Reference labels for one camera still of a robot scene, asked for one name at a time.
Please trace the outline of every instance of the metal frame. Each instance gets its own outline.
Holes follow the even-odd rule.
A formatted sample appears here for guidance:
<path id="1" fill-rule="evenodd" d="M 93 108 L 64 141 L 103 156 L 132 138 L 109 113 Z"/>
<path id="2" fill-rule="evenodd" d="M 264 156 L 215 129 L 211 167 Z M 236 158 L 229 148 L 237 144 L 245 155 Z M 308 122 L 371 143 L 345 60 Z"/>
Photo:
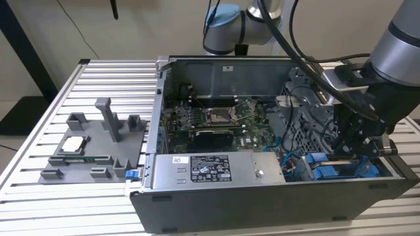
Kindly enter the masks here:
<path id="1" fill-rule="evenodd" d="M 327 69 L 335 64 L 323 66 Z M 148 68 L 148 70 L 136 70 L 136 68 Z M 148 235 L 143 231 L 129 199 L 124 196 L 123 183 L 37 185 L 36 182 L 37 168 L 45 167 L 45 156 L 53 152 L 67 129 L 64 125 L 67 112 L 73 109 L 89 111 L 91 101 L 97 96 L 108 95 L 115 98 L 112 109 L 119 113 L 119 117 L 124 117 L 124 111 L 128 110 L 135 110 L 136 113 L 147 116 L 148 112 L 141 110 L 153 104 L 153 94 L 148 92 L 155 88 L 140 90 L 139 86 L 156 81 L 152 68 L 155 68 L 153 61 L 93 60 L 89 65 L 77 66 L 0 176 L 1 234 Z M 96 117 L 99 114 L 87 114 L 88 119 Z M 403 160 L 420 175 L 420 127 L 412 119 L 405 118 L 399 122 L 391 138 L 396 142 Z M 419 214 L 420 185 L 407 191 L 400 198 L 376 203 L 353 221 L 199 232 L 188 235 L 417 235 Z"/>

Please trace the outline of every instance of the white wall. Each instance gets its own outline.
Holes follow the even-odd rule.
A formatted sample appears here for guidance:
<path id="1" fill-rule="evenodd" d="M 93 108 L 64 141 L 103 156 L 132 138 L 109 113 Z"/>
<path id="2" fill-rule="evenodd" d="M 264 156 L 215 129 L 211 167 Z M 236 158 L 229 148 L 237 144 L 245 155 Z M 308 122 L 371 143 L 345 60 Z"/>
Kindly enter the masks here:
<path id="1" fill-rule="evenodd" d="M 95 58 L 56 0 L 9 0 L 45 67 L 63 85 L 81 58 Z M 119 0 L 113 19 L 108 0 L 61 0 L 101 59 L 156 59 L 203 55 L 207 0 Z M 231 0 L 247 7 L 248 0 Z M 253 50 L 268 55 L 271 48 Z"/>
<path id="2" fill-rule="evenodd" d="M 0 102 L 17 101 L 23 96 L 41 92 L 0 31 Z"/>

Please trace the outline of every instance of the warning label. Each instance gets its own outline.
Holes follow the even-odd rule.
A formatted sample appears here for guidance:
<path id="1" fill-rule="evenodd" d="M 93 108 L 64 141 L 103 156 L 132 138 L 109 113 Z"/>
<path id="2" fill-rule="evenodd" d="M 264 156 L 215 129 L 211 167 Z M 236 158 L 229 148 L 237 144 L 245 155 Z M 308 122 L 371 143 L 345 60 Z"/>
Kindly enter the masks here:
<path id="1" fill-rule="evenodd" d="M 191 156 L 191 181 L 232 181 L 228 155 Z"/>

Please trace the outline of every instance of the black cable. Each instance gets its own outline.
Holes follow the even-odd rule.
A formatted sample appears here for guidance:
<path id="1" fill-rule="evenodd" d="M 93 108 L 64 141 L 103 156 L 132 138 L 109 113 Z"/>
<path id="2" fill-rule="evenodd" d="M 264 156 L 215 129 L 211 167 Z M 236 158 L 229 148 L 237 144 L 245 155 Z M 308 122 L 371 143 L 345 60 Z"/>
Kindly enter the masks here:
<path id="1" fill-rule="evenodd" d="M 325 126 L 324 126 L 324 129 L 323 129 L 323 131 L 321 131 L 321 136 L 320 136 L 321 145 L 323 145 L 323 147 L 324 147 L 327 150 L 329 150 L 331 148 L 328 148 L 328 147 L 325 146 L 325 144 L 324 144 L 324 135 L 325 135 L 327 127 L 329 126 L 329 124 L 331 124 L 332 122 L 333 122 L 333 119 L 331 119 L 331 120 L 327 122 L 327 124 L 325 124 Z"/>
<path id="2" fill-rule="evenodd" d="M 211 0 L 209 0 L 209 5 L 208 5 L 208 11 L 205 12 L 205 19 L 204 19 L 204 26 L 203 26 L 203 35 L 205 34 L 205 25 L 207 25 L 207 21 L 208 21 L 209 11 L 211 11 Z"/>
<path id="3" fill-rule="evenodd" d="M 12 150 L 12 151 L 17 151 L 15 148 L 8 147 L 8 146 L 4 146 L 4 145 L 1 145 L 1 144 L 0 144 L 0 147 L 1 147 L 1 148 L 5 148 L 5 149 L 9 149 L 9 150 Z"/>
<path id="4" fill-rule="evenodd" d="M 97 55 L 97 53 L 96 53 L 96 51 L 92 49 L 91 45 L 87 43 L 87 41 L 85 41 L 85 39 L 84 39 L 84 34 L 81 33 L 81 31 L 80 31 L 80 29 L 79 29 L 79 27 L 77 27 L 77 25 L 76 25 L 76 23 L 75 23 L 72 17 L 71 17 L 69 14 L 67 13 L 67 11 L 65 11 L 65 9 L 64 9 L 61 3 L 60 3 L 60 0 L 56 0 L 56 1 L 57 1 L 59 5 L 60 5 L 60 7 L 61 7 L 61 9 L 63 9 L 63 11 L 64 11 L 64 13 L 65 13 L 68 19 L 71 19 L 71 21 L 72 21 L 72 23 L 73 23 L 73 25 L 75 25 L 75 27 L 76 27 L 76 29 L 77 29 L 77 31 L 79 31 L 79 34 L 80 34 L 80 36 L 81 36 L 81 39 L 84 40 L 84 43 L 85 43 L 87 46 L 91 48 L 91 50 L 92 50 L 92 52 L 93 52 L 96 58 L 100 59 L 100 58 L 99 58 L 99 55 Z"/>
<path id="5" fill-rule="evenodd" d="M 263 0 L 257 0 L 257 6 L 263 15 L 264 22 L 275 39 L 277 40 L 283 50 L 287 52 L 288 56 L 297 64 L 305 75 L 313 80 L 313 82 L 316 82 L 316 84 L 325 90 L 325 92 L 329 93 L 329 95 L 335 97 L 351 110 L 353 110 L 369 120 L 379 120 L 377 115 L 372 111 L 364 109 L 352 99 L 349 99 L 345 94 L 340 93 L 307 66 L 304 61 L 300 59 L 300 56 L 296 54 L 293 48 L 291 47 L 288 41 L 283 37 L 275 23 L 272 22 L 267 11 L 265 2 Z"/>
<path id="6" fill-rule="evenodd" d="M 344 56 L 344 57 L 323 59 L 323 60 L 313 59 L 313 58 L 308 57 L 303 53 L 303 51 L 300 50 L 300 48 L 297 46 L 296 39 L 295 39 L 295 34 L 293 34 L 293 19 L 295 19 L 295 11 L 296 11 L 296 7 L 297 7 L 297 3 L 299 3 L 299 0 L 295 0 L 293 6 L 292 6 L 292 11 L 291 11 L 291 17 L 289 17 L 289 35 L 291 35 L 291 41 L 292 41 L 293 47 L 295 47 L 297 53 L 300 54 L 300 56 L 307 61 L 311 61 L 311 62 L 315 62 L 315 63 L 327 63 L 327 62 L 333 62 L 333 61 L 340 61 L 340 60 L 347 60 L 347 59 L 353 59 L 353 58 L 367 58 L 367 57 L 371 56 L 371 54 L 368 54 L 368 53 L 361 53 L 361 54 L 353 54 L 353 55 L 348 55 L 348 56 Z"/>
<path id="7" fill-rule="evenodd" d="M 205 40 L 205 37 L 208 35 L 208 31 L 209 31 L 209 28 L 211 28 L 211 24 L 212 24 L 212 21 L 215 20 L 215 16 L 216 16 L 216 12 L 217 12 L 217 8 L 219 8 L 219 4 L 220 4 L 220 0 L 217 0 L 217 3 L 215 5 L 215 8 L 209 14 L 209 18 L 207 19 L 207 22 L 204 22 L 204 36 L 203 36 L 203 47 L 204 47 L 204 40 Z"/>

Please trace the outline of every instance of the cable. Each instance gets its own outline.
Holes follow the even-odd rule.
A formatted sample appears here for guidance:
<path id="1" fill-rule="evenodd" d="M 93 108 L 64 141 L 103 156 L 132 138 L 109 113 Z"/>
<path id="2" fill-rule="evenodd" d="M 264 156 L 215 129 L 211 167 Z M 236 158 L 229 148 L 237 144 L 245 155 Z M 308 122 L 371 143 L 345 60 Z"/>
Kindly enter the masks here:
<path id="1" fill-rule="evenodd" d="M 285 166 L 285 164 L 287 164 L 287 161 L 288 161 L 288 158 L 292 156 L 295 154 L 295 152 L 293 151 L 291 151 L 288 154 L 287 154 L 287 156 L 284 157 L 284 160 L 283 160 L 283 162 L 281 162 L 281 167 L 284 167 Z"/>
<path id="2" fill-rule="evenodd" d="M 207 25 L 205 22 L 208 21 L 209 11 L 211 11 L 211 0 L 209 0 L 209 5 L 208 5 L 208 11 L 205 13 L 204 26 L 203 26 L 203 35 L 205 34 L 205 25 Z"/>
<path id="3" fill-rule="evenodd" d="M 209 18 L 207 19 L 207 22 L 204 22 L 203 47 L 204 47 L 204 40 L 205 40 L 205 37 L 207 37 L 207 35 L 208 35 L 208 31 L 209 31 L 209 28 L 211 28 L 211 24 L 212 24 L 212 21 L 215 20 L 215 16 L 216 16 L 219 4 L 220 4 L 220 0 L 217 0 L 217 3 L 216 3 L 216 5 L 215 5 L 215 8 L 213 8 L 211 14 L 209 14 L 211 8 L 208 8 L 207 16 L 208 16 L 208 14 L 209 14 Z"/>
<path id="4" fill-rule="evenodd" d="M 281 148 L 283 148 L 284 152 L 287 152 L 287 153 L 291 152 L 291 151 L 285 148 L 284 142 L 285 142 L 285 140 L 287 140 L 287 134 L 288 134 L 289 129 L 291 129 L 292 119 L 293 119 L 293 111 L 295 111 L 295 107 L 293 107 L 293 102 L 292 102 L 292 97 L 291 97 L 291 96 L 289 96 L 289 100 L 291 100 L 289 119 L 288 119 L 287 129 L 285 129 L 284 134 L 283 134 L 283 136 L 281 136 L 281 140 L 283 140 L 283 142 L 281 142 Z"/>
<path id="5" fill-rule="evenodd" d="M 0 144 L 0 147 L 1 147 L 1 148 L 5 148 L 5 149 L 9 149 L 9 150 L 12 150 L 12 151 L 17 151 L 15 148 L 8 147 L 8 146 L 4 146 L 4 145 L 1 145 L 1 144 Z"/>
<path id="6" fill-rule="evenodd" d="M 321 136 L 320 136 L 321 145 L 323 145 L 323 147 L 324 147 L 327 150 L 329 150 L 331 148 L 327 148 L 327 146 L 325 146 L 325 144 L 324 144 L 324 135 L 325 135 L 327 127 L 329 126 L 329 124 L 331 124 L 332 122 L 333 122 L 333 119 L 331 119 L 331 120 L 327 122 L 327 124 L 325 124 L 325 126 L 324 126 L 324 129 L 323 129 L 323 131 L 321 131 Z"/>
<path id="7" fill-rule="evenodd" d="M 280 137 L 276 137 L 276 144 L 272 146 L 264 147 L 263 152 L 267 152 L 268 148 L 276 148 L 279 145 L 280 145 Z"/>
<path id="8" fill-rule="evenodd" d="M 84 34 L 81 33 L 81 31 L 80 31 L 80 29 L 79 29 L 79 27 L 77 27 L 77 25 L 76 25 L 76 23 L 75 23 L 72 17 L 71 17 L 69 14 L 67 13 L 67 11 L 65 11 L 65 9 L 64 9 L 61 3 L 60 3 L 60 0 L 56 0 L 56 1 L 57 1 L 59 5 L 60 5 L 60 7 L 61 7 L 61 9 L 63 9 L 63 11 L 64 11 L 64 13 L 65 13 L 65 15 L 68 16 L 68 19 L 71 19 L 71 21 L 72 21 L 72 23 L 73 23 L 73 25 L 75 25 L 75 27 L 76 27 L 76 29 L 77 29 L 77 31 L 79 31 L 79 34 L 80 34 L 80 36 L 81 36 L 81 39 L 84 40 L 84 43 L 85 43 L 87 46 L 91 48 L 91 50 L 92 50 L 92 52 L 93 52 L 96 58 L 100 59 L 100 58 L 99 58 L 99 55 L 97 55 L 97 53 L 96 53 L 96 51 L 92 49 L 91 45 L 87 43 L 87 41 L 85 41 L 85 39 L 84 39 Z"/>
<path id="9" fill-rule="evenodd" d="M 372 111 L 364 109 L 357 103 L 355 103 L 355 101 L 351 100 L 345 94 L 340 93 L 307 66 L 272 22 L 267 11 L 265 2 L 263 0 L 257 0 L 257 6 L 263 15 L 264 22 L 275 39 L 277 40 L 283 50 L 285 51 L 293 62 L 297 64 L 305 75 L 313 80 L 313 82 L 316 82 L 316 84 L 325 90 L 325 92 L 329 93 L 331 96 L 333 96 L 351 110 L 353 110 L 353 112 L 359 113 L 369 120 L 379 120 L 377 115 Z"/>
<path id="10" fill-rule="evenodd" d="M 295 39 L 295 34 L 293 34 L 293 19 L 295 19 L 295 11 L 296 11 L 296 7 L 297 7 L 297 3 L 299 3 L 299 0 L 295 0 L 293 6 L 292 6 L 292 11 L 291 11 L 291 17 L 289 17 L 289 35 L 291 35 L 291 41 L 292 41 L 293 47 L 295 47 L 297 53 L 300 54 L 300 56 L 307 61 L 311 61 L 311 62 L 315 62 L 315 63 L 327 63 L 327 62 L 333 62 L 333 61 L 347 60 L 347 59 L 353 59 L 353 58 L 367 58 L 367 57 L 371 56 L 371 54 L 363 53 L 363 54 L 353 54 L 353 55 L 348 55 L 348 56 L 344 56 L 344 57 L 323 59 L 323 60 L 313 59 L 313 58 L 308 57 L 303 53 L 303 51 L 300 50 L 300 48 L 297 46 L 296 39 Z"/>

